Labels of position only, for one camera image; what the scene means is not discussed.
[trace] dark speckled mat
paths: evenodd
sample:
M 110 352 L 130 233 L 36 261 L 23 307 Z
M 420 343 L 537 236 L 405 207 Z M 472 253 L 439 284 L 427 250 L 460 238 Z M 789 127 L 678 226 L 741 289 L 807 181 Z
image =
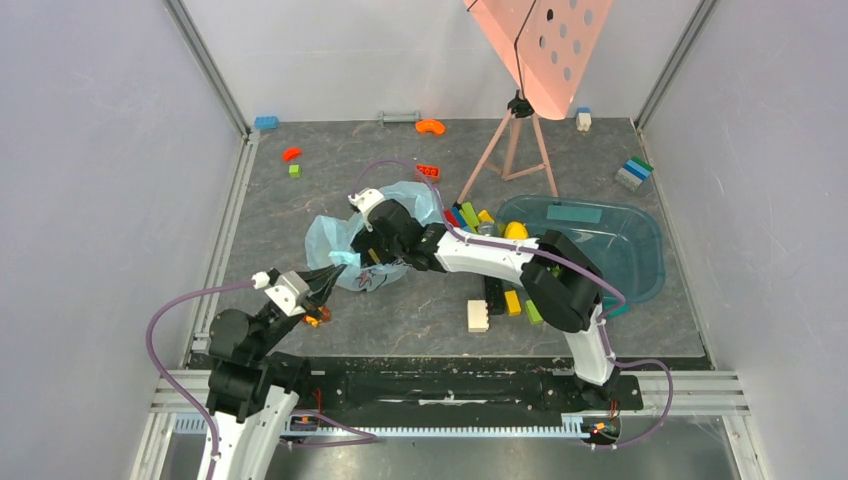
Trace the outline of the dark speckled mat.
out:
M 530 122 L 524 122 L 515 170 L 539 163 Z M 225 282 L 249 278 L 259 270 L 305 269 L 304 237 L 316 215 L 348 218 L 345 199 L 353 179 L 371 160 L 400 157 L 441 167 L 439 183 L 453 202 L 497 127 L 497 120 L 446 121 L 447 133 L 421 136 L 411 124 L 380 127 L 376 122 L 286 123 L 260 140 L 247 195 L 233 242 Z M 610 338 L 619 356 L 702 356 L 704 347 L 681 278 L 677 254 L 668 239 L 653 181 L 636 192 L 613 181 L 631 156 L 641 155 L 626 119 L 594 119 L 588 134 L 572 121 L 542 122 L 560 196 L 634 205 L 650 213 L 663 229 L 667 277 L 649 302 L 610 320 Z M 501 163 L 506 135 L 493 154 Z M 280 156 L 289 147 L 303 150 L 301 178 L 289 177 Z M 383 166 L 363 186 L 381 187 L 412 179 L 411 172 Z M 549 195 L 544 172 L 503 182 L 484 169 L 469 201 L 492 215 L 506 200 L 523 194 Z M 523 313 L 490 319 L 487 333 L 471 334 L 466 301 L 483 298 L 479 277 L 410 271 L 372 293 L 335 289 L 328 303 L 333 320 L 320 328 L 296 328 L 278 349 L 298 355 L 521 355 L 568 356 L 562 334 L 547 324 L 533 326 Z M 255 291 L 223 295 L 219 309 L 255 312 L 267 298 Z

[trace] pink board with holes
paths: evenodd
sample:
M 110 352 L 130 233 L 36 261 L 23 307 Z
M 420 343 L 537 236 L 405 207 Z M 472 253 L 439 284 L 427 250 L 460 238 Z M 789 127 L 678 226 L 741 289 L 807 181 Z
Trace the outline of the pink board with holes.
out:
M 534 0 L 463 1 L 519 83 L 513 43 Z M 524 94 L 539 116 L 561 120 L 574 100 L 612 0 L 535 1 L 518 41 Z

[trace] blue plastic tub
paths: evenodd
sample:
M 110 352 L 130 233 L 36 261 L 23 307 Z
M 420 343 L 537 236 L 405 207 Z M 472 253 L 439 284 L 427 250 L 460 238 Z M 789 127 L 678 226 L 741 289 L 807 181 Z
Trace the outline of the blue plastic tub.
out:
M 525 195 L 506 202 L 495 221 L 521 222 L 534 237 L 547 230 L 564 233 L 628 302 L 650 300 L 665 283 L 660 227 L 638 208 Z

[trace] plastic bag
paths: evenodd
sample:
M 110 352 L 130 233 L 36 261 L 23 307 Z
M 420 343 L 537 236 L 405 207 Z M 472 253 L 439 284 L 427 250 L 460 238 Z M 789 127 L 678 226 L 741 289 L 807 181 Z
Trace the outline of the plastic bag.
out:
M 421 225 L 441 223 L 440 207 L 423 183 L 398 182 L 378 190 L 387 199 L 400 202 Z M 361 267 L 359 255 L 353 253 L 350 243 L 364 226 L 362 215 L 358 213 L 348 220 L 323 215 L 315 217 L 306 232 L 306 265 L 314 270 L 347 264 L 336 286 L 354 292 L 371 292 L 400 279 L 409 268 L 400 261 Z

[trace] orange toy piece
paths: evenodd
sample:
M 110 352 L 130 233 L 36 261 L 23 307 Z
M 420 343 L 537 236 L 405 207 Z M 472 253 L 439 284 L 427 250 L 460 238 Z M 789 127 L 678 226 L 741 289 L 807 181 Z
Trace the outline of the orange toy piece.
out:
M 419 172 L 415 174 L 416 177 L 424 175 L 433 183 L 438 182 L 442 175 L 442 170 L 439 167 L 434 167 L 433 165 L 423 165 L 419 163 L 415 166 L 415 168 L 418 169 Z
M 321 325 L 322 323 L 329 322 L 330 317 L 331 317 L 330 316 L 330 309 L 327 308 L 327 307 L 321 307 L 321 308 L 319 308 L 319 310 L 321 310 L 321 316 L 323 318 L 318 319 L 318 318 L 315 318 L 311 315 L 304 315 L 302 321 L 304 323 L 308 323 L 308 324 L 312 325 L 315 328 L 318 328 L 318 326 Z
M 424 135 L 425 133 L 432 133 L 433 135 L 442 135 L 445 133 L 445 125 L 438 121 L 433 120 L 432 118 L 428 118 L 426 120 L 421 120 L 420 122 L 415 124 L 415 129 L 418 130 L 418 133 Z
M 299 157 L 302 153 L 303 152 L 300 151 L 300 149 L 297 148 L 297 147 L 289 148 L 288 150 L 283 152 L 283 161 L 288 163 L 288 162 L 294 160 L 295 158 Z

